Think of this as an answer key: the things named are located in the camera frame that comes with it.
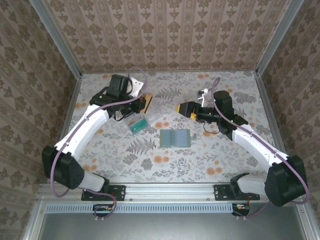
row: wire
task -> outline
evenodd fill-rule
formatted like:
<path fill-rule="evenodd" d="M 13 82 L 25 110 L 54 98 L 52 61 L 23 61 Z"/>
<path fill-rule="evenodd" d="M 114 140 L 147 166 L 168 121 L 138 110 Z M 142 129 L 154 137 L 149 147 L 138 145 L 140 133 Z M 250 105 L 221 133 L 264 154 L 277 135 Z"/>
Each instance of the wire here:
<path fill-rule="evenodd" d="M 128 104 L 128 103 L 131 103 L 137 99 L 139 99 L 143 94 L 144 94 L 144 91 L 145 89 L 147 88 L 148 86 L 148 76 L 147 74 L 139 67 L 136 67 L 136 66 L 133 66 L 129 69 L 128 71 L 128 77 L 130 78 L 130 73 L 132 70 L 139 70 L 141 73 L 144 74 L 144 84 L 140 90 L 140 94 L 132 99 L 129 99 L 129 100 L 126 100 L 126 101 L 119 101 L 119 102 L 113 102 L 113 103 L 108 103 L 106 105 L 103 105 L 101 107 L 98 107 L 96 108 L 95 110 L 93 110 L 92 112 L 90 112 L 79 124 L 78 126 L 74 129 L 74 131 L 70 134 L 70 136 L 68 137 L 68 139 L 65 141 L 65 143 L 62 145 L 62 147 L 60 148 L 60 150 L 57 152 L 57 154 L 55 155 L 54 157 L 54 160 L 53 160 L 53 163 L 52 163 L 52 166 L 51 166 L 51 172 L 50 172 L 50 187 L 51 187 L 51 190 L 52 190 L 52 193 L 54 196 L 56 196 L 57 198 L 62 198 L 63 196 L 65 196 L 69 189 L 67 189 L 64 193 L 62 194 L 58 194 L 55 190 L 55 182 L 54 182 L 54 173 L 55 173 L 55 168 L 56 168 L 56 165 L 57 165 L 57 162 L 58 162 L 58 159 L 61 155 L 61 153 L 63 152 L 63 150 L 69 145 L 71 139 L 74 137 L 74 135 L 77 133 L 77 131 L 81 128 L 81 126 L 93 115 L 95 114 L 97 111 L 99 110 L 104 110 L 108 107 L 111 107 L 111 106 L 116 106 L 116 105 L 122 105 L 122 104 Z"/>
<path fill-rule="evenodd" d="M 100 93 L 103 94 L 104 91 L 106 91 L 108 88 L 109 88 L 108 86 L 105 86 L 104 88 L 102 88 L 102 89 L 100 90 Z"/>
<path fill-rule="evenodd" d="M 261 213 L 271 202 L 268 201 L 262 208 L 260 208 L 258 211 L 256 211 L 255 213 L 252 213 L 250 215 L 247 216 L 243 216 L 240 212 L 233 210 L 234 213 L 238 214 L 240 217 L 243 217 L 244 219 L 246 218 L 252 218 L 256 215 L 258 215 L 259 213 Z"/>
<path fill-rule="evenodd" d="M 206 123 L 207 123 L 206 121 L 203 123 L 203 130 L 204 130 L 206 133 L 208 133 L 208 134 L 218 134 L 218 133 L 220 133 L 220 131 L 207 131 L 207 130 L 205 129 L 205 124 L 206 124 Z"/>
<path fill-rule="evenodd" d="M 230 123 L 231 125 L 235 126 L 236 128 L 238 129 L 241 129 L 242 131 L 250 134 L 252 137 L 254 137 L 259 143 L 261 143 L 264 147 L 266 147 L 274 156 L 277 156 L 292 172 L 293 174 L 299 179 L 299 181 L 301 182 L 303 188 L 304 188 L 304 191 L 305 191 L 305 199 L 303 201 L 292 201 L 293 203 L 295 204 L 298 204 L 298 205 L 302 205 L 302 204 L 305 204 L 309 201 L 309 198 L 310 198 L 310 192 L 309 192 L 309 189 L 308 189 L 308 186 L 307 184 L 305 183 L 305 181 L 303 180 L 303 178 L 299 175 L 299 173 L 281 156 L 279 155 L 273 148 L 271 148 L 269 145 L 265 144 L 264 141 L 262 141 L 260 139 L 260 137 L 253 131 L 249 131 L 247 129 L 245 129 L 244 127 L 242 126 L 239 126 L 238 124 L 230 121 L 226 116 L 223 115 L 223 113 L 219 110 L 219 108 L 217 107 L 217 104 L 215 102 L 215 98 L 214 98 L 214 93 L 215 93 L 215 88 L 218 86 L 220 82 L 220 77 L 217 77 L 213 84 L 212 84 L 212 88 L 211 88 L 211 97 L 212 97 L 212 101 L 213 101 L 213 106 L 214 108 L 216 109 L 216 111 L 218 112 L 218 114 L 224 119 L 226 120 L 228 123 Z"/>
<path fill-rule="evenodd" d="M 131 84 L 131 90 L 127 93 L 128 95 L 130 95 L 132 93 L 132 91 L 134 90 L 134 84 L 132 83 L 131 78 L 129 78 L 129 82 Z"/>
<path fill-rule="evenodd" d="M 122 119 L 125 118 L 125 115 L 122 115 L 122 117 L 120 117 L 119 119 L 116 119 L 116 115 L 113 115 L 114 120 L 116 120 L 117 122 L 120 122 Z"/>
<path fill-rule="evenodd" d="M 117 199 L 112 196 L 111 194 L 108 194 L 108 193 L 103 193 L 103 192 L 96 192 L 96 191 L 92 191 L 90 189 L 83 189 L 89 193 L 92 193 L 92 194 L 95 194 L 95 195 L 100 195 L 100 196 L 106 196 L 106 197 L 109 197 L 109 198 L 112 198 L 112 201 L 113 201 L 113 208 L 111 209 L 111 211 L 108 213 L 108 215 L 104 216 L 104 217 L 99 217 L 97 216 L 97 210 L 98 209 L 101 209 L 105 206 L 103 205 L 100 205 L 100 206 L 97 206 L 95 209 L 94 209 L 94 212 L 93 212 L 93 215 L 95 216 L 95 219 L 97 220 L 98 218 L 100 219 L 106 219 L 106 218 L 109 218 L 113 213 L 114 211 L 116 210 L 116 207 L 117 207 Z"/>
<path fill-rule="evenodd" d="M 250 196 L 249 196 L 249 193 L 247 195 L 248 195 L 248 202 L 246 204 L 249 205 L 249 209 L 250 209 Z"/>

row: aluminum frame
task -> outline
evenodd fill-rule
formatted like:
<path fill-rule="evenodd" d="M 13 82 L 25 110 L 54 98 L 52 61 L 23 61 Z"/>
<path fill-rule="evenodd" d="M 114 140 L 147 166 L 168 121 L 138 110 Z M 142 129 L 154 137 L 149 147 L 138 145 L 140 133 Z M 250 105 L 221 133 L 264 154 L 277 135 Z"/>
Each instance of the aluminum frame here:
<path fill-rule="evenodd" d="M 64 120 L 63 127 L 62 127 L 62 130 L 61 130 L 59 141 L 61 139 L 63 139 L 69 132 L 69 127 L 70 127 L 70 123 L 71 123 L 71 120 L 72 120 L 72 115 L 74 114 L 74 110 L 75 110 L 75 107 L 76 107 L 77 98 L 78 98 L 78 95 L 79 95 L 79 92 L 80 92 L 81 83 L 82 83 L 81 79 L 79 79 L 78 81 L 75 82 L 73 93 L 72 93 L 72 97 L 71 97 L 71 100 L 70 100 L 68 111 L 66 112 L 66 116 L 65 116 L 65 120 Z"/>
<path fill-rule="evenodd" d="M 95 203 L 48 203 L 45 214 L 93 214 Z M 128 203 L 117 204 L 115 214 L 231 214 L 232 203 Z M 97 214 L 110 211 L 97 209 Z"/>
<path fill-rule="evenodd" d="M 49 10 L 47 9 L 44 1 L 42 0 L 30 0 L 32 6 L 34 7 L 36 13 L 39 15 L 41 21 L 43 22 L 45 29 L 49 32 L 52 40 L 59 49 L 59 52 L 63 56 L 66 64 L 69 66 L 75 79 L 78 81 L 81 78 L 81 68 L 74 58 L 70 48 L 64 40 L 64 37 L 58 30 L 55 24 L 54 18 L 51 16 Z"/>
<path fill-rule="evenodd" d="M 261 96 L 261 101 L 266 112 L 267 120 L 270 125 L 271 134 L 274 139 L 275 146 L 281 151 L 285 151 L 284 145 L 280 136 L 280 132 L 276 123 L 275 116 L 271 108 L 268 95 L 263 84 L 262 77 L 255 75 L 256 84 Z M 73 97 L 77 99 L 79 89 L 75 89 Z M 214 195 L 214 185 L 226 184 L 225 182 L 217 183 L 111 183 L 111 185 L 126 185 L 126 197 L 123 203 L 125 204 L 220 204 L 220 203 L 245 203 L 246 201 L 216 201 Z M 56 191 L 64 192 L 66 187 L 56 184 Z M 70 190 L 64 198 L 56 198 L 52 195 L 50 184 L 41 184 L 38 189 L 36 203 L 31 213 L 29 223 L 26 228 L 23 240 L 36 240 L 39 237 L 42 224 L 45 217 L 45 210 L 48 203 L 83 203 L 81 201 L 81 189 Z M 251 204 L 266 203 L 268 198 L 263 196 L 259 201 L 251 201 Z M 106 204 L 111 202 L 95 201 L 86 202 L 95 204 Z M 292 203 L 287 203 L 283 207 L 292 206 Z M 317 225 L 316 218 L 309 203 L 305 205 L 296 205 L 298 214 L 303 226 L 304 234 L 307 240 L 320 240 L 320 231 Z"/>
<path fill-rule="evenodd" d="M 285 153 L 286 149 L 284 146 L 284 142 L 282 141 L 281 134 L 277 125 L 274 112 L 271 107 L 271 103 L 268 98 L 267 90 L 265 88 L 262 76 L 261 74 L 255 74 L 254 77 L 259 90 L 266 118 L 270 126 L 270 131 L 274 140 L 274 146 L 283 153 Z M 319 226 L 317 224 L 317 220 L 315 218 L 315 214 L 311 208 L 310 203 L 306 203 L 304 205 L 296 205 L 296 208 L 298 210 L 306 238 L 308 240 L 320 240 Z"/>
<path fill-rule="evenodd" d="M 290 27 L 292 21 L 294 20 L 297 12 L 299 11 L 304 0 L 293 0 L 290 1 L 278 26 L 276 27 L 273 36 L 271 37 L 268 45 L 266 46 L 262 57 L 260 58 L 258 65 L 256 66 L 256 72 L 262 75 L 266 70 L 271 58 L 275 54 L 279 44 L 284 38 L 288 28 Z"/>

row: wallpaper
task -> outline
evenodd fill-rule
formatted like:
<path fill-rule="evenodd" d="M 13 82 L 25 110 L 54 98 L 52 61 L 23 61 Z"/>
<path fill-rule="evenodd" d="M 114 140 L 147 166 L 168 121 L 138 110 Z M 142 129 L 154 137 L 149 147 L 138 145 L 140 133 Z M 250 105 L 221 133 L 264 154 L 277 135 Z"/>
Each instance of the wallpaper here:
<path fill-rule="evenodd" d="M 84 73 L 255 69 L 289 0 L 45 0 Z"/>
<path fill-rule="evenodd" d="M 262 76 L 287 152 L 306 168 L 320 219 L 320 1 L 306 0 Z"/>
<path fill-rule="evenodd" d="M 75 79 L 27 0 L 0 1 L 0 239 L 19 239 Z"/>
<path fill-rule="evenodd" d="M 70 128 L 85 113 L 92 96 L 109 85 L 111 76 L 82 75 Z M 132 76 L 144 78 L 141 73 Z M 253 72 L 157 72 L 148 74 L 146 89 L 153 96 L 146 118 L 157 118 L 137 134 L 132 134 L 124 121 L 108 120 L 83 150 L 80 165 L 112 183 L 210 183 L 229 182 L 247 172 L 265 175 L 247 150 L 217 133 L 215 123 L 204 126 L 176 112 L 178 104 L 197 102 L 196 91 L 210 88 L 217 77 L 221 78 L 217 90 L 229 92 L 235 113 L 273 144 Z M 189 129 L 195 139 L 189 148 L 160 148 L 161 129 Z"/>

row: gray metal surface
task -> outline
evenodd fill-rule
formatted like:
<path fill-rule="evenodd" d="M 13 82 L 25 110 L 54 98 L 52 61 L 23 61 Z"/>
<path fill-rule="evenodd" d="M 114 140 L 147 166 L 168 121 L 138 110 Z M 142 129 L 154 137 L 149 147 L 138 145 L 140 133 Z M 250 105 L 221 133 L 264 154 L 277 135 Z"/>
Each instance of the gray metal surface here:
<path fill-rule="evenodd" d="M 46 205 L 46 214 L 93 214 L 94 203 L 49 203 Z M 231 203 L 126 203 L 118 202 L 115 214 L 199 214 L 199 213 L 232 213 Z"/>
<path fill-rule="evenodd" d="M 39 215 L 39 208 L 40 208 L 40 203 L 35 203 L 33 205 L 33 209 L 30 214 L 28 224 L 25 228 L 23 240 L 32 239 L 32 231 L 35 229 L 36 219 L 37 219 L 37 216 Z"/>
<path fill-rule="evenodd" d="M 231 214 L 46 214 L 39 240 L 304 240 L 295 207 L 269 206 L 251 219 Z"/>
<path fill-rule="evenodd" d="M 292 0 L 289 2 L 288 7 L 286 8 L 278 26 L 273 33 L 273 36 L 271 37 L 258 65 L 256 66 L 256 71 L 258 74 L 262 75 L 264 73 L 268 63 L 275 54 L 280 42 L 284 38 L 289 26 L 294 20 L 303 2 L 304 0 Z"/>

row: fern leaf pattern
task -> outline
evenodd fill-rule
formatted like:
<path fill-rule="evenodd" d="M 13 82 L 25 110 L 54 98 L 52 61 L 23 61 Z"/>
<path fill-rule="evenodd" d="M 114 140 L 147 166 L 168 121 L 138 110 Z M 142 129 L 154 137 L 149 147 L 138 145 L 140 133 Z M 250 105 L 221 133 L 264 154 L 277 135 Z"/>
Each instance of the fern leaf pattern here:
<path fill-rule="evenodd" d="M 78 162 L 86 171 L 97 173 L 113 183 L 229 182 L 230 178 L 240 173 L 263 175 L 261 165 L 243 147 L 221 133 L 210 134 L 204 131 L 205 127 L 208 132 L 216 132 L 218 127 L 215 123 L 203 126 L 175 111 L 178 104 L 197 102 L 196 92 L 211 88 L 215 78 L 220 77 L 216 90 L 228 91 L 232 97 L 234 112 L 245 118 L 257 133 L 273 144 L 253 72 L 152 72 L 147 75 L 149 83 L 146 92 L 153 99 L 146 115 L 147 118 L 148 114 L 157 116 L 157 119 L 149 121 L 146 128 L 135 134 L 124 120 L 117 122 L 109 119 L 83 148 Z M 144 81 L 141 73 L 133 73 L 133 77 Z M 109 84 L 110 79 L 110 74 L 84 74 L 77 106 L 88 104 L 97 91 Z M 207 97 L 208 107 L 211 107 L 212 99 Z M 72 127 L 86 109 L 74 109 Z M 312 126 L 318 128 L 319 119 L 315 119 Z M 195 138 L 192 138 L 189 148 L 159 148 L 160 129 L 189 129 L 190 135 Z M 17 148 L 22 148 L 22 135 L 13 134 L 11 137 L 10 131 L 3 134 L 10 137 Z M 22 162 L 16 156 L 8 158 Z M 0 180 L 9 179 L 12 175 L 10 171 L 3 166 L 0 169 Z M 22 186 L 28 184 L 27 180 L 21 182 Z"/>

